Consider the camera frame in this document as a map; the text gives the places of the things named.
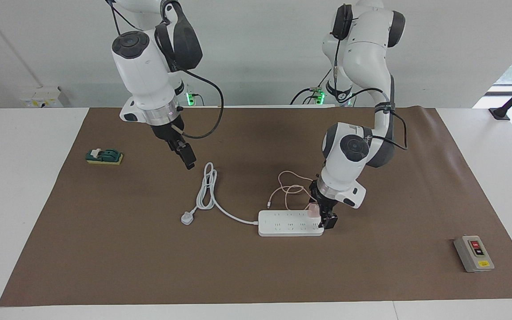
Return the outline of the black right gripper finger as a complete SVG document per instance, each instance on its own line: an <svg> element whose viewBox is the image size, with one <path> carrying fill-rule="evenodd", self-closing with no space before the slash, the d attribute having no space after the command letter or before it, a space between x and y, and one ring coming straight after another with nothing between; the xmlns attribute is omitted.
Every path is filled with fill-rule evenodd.
<svg viewBox="0 0 512 320"><path fill-rule="evenodd" d="M180 147L180 157L187 170L191 170L195 166L196 156L190 144L184 144Z"/></svg>

